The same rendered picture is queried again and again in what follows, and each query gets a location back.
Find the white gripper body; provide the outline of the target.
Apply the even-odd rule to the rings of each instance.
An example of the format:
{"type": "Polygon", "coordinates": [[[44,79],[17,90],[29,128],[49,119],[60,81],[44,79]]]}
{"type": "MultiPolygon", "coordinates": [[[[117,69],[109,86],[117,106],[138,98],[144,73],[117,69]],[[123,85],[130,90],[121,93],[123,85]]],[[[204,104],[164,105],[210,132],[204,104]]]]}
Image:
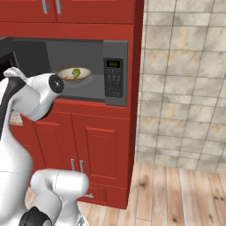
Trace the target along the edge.
{"type": "Polygon", "coordinates": [[[5,77],[19,77],[23,80],[26,80],[26,75],[17,67],[11,67],[8,68],[6,71],[4,71],[5,77]]]}

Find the black microwave door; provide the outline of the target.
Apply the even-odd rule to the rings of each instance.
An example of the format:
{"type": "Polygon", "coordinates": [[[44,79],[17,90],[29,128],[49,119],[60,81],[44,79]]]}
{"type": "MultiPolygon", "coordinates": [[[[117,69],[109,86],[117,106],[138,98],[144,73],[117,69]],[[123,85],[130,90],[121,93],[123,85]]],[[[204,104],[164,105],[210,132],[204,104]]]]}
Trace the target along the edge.
{"type": "Polygon", "coordinates": [[[4,71],[12,66],[19,66],[13,49],[12,38],[0,37],[0,81],[4,79],[4,71]]]}

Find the beige bowl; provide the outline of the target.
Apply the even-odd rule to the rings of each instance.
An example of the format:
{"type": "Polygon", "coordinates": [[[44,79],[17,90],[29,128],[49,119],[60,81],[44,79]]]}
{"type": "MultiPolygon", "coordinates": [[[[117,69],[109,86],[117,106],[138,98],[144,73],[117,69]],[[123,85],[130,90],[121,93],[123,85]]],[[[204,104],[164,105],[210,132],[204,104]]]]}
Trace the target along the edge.
{"type": "Polygon", "coordinates": [[[71,80],[71,81],[76,81],[76,80],[79,80],[79,79],[83,79],[83,78],[86,78],[86,77],[89,77],[90,75],[92,74],[91,70],[90,69],[87,69],[87,68],[83,68],[83,67],[72,67],[72,68],[67,68],[67,69],[63,69],[61,70],[57,76],[59,78],[61,78],[63,81],[65,80],[71,80]],[[74,68],[79,68],[80,69],[80,75],[75,79],[72,75],[72,70],[74,68]],[[64,79],[63,76],[68,76],[70,77],[71,79],[64,79]]]}

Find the grey microwave oven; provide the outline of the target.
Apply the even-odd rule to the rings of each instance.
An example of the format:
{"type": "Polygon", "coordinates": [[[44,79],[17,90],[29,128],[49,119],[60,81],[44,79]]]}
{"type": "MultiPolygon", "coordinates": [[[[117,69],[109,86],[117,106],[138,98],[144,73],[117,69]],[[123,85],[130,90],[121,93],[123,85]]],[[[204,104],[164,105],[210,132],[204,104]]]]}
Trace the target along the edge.
{"type": "Polygon", "coordinates": [[[18,68],[27,77],[63,69],[90,69],[94,82],[81,89],[64,87],[65,99],[124,106],[127,88],[127,42],[12,38],[18,68]]]}

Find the red cupboard door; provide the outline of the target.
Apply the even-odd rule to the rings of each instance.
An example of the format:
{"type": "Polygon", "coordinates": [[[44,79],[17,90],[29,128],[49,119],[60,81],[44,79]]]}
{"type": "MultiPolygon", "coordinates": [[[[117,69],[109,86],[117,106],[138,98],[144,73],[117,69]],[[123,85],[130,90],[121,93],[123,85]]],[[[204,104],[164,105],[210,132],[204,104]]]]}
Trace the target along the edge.
{"type": "Polygon", "coordinates": [[[127,177],[129,121],[72,115],[79,159],[92,183],[122,186],[127,177]]]}
{"type": "Polygon", "coordinates": [[[135,0],[60,0],[58,22],[85,24],[132,24],[135,0]]]}
{"type": "Polygon", "coordinates": [[[0,0],[0,22],[56,22],[53,0],[46,0],[48,14],[44,14],[41,0],[0,0]]]}
{"type": "Polygon", "coordinates": [[[70,114],[53,112],[34,123],[45,168],[70,170],[74,137],[70,114]]]}

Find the red tall cabinet housing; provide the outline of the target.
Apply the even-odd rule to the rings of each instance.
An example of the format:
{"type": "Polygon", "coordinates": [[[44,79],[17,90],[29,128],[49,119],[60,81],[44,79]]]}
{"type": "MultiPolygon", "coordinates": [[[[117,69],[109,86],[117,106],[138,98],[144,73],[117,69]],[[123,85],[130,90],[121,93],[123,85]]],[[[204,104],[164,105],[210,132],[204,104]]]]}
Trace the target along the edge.
{"type": "MultiPolygon", "coordinates": [[[[127,88],[124,106],[108,105],[104,102],[65,99],[61,95],[54,101],[48,115],[53,112],[96,117],[113,117],[129,121],[128,168],[125,188],[128,195],[131,187],[132,169],[135,155],[137,104],[139,91],[139,66],[142,39],[144,0],[135,0],[134,21],[132,24],[85,24],[71,22],[0,22],[0,37],[30,39],[63,39],[85,41],[126,41],[127,42],[127,88]]],[[[47,170],[41,153],[33,121],[24,118],[22,125],[14,125],[11,129],[16,138],[28,149],[34,160],[36,170],[47,170]]],[[[74,167],[80,170],[79,156],[76,146],[74,126],[74,167]]]]}

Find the red drawer front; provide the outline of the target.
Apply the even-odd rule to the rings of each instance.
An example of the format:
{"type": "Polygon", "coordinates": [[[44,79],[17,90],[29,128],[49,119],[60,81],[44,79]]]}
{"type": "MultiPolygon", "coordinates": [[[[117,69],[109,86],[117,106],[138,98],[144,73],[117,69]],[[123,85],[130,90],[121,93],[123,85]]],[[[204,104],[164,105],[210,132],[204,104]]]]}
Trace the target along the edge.
{"type": "Polygon", "coordinates": [[[81,197],[79,201],[106,207],[127,208],[129,195],[125,188],[90,184],[87,195],[92,195],[92,198],[81,197]]]}

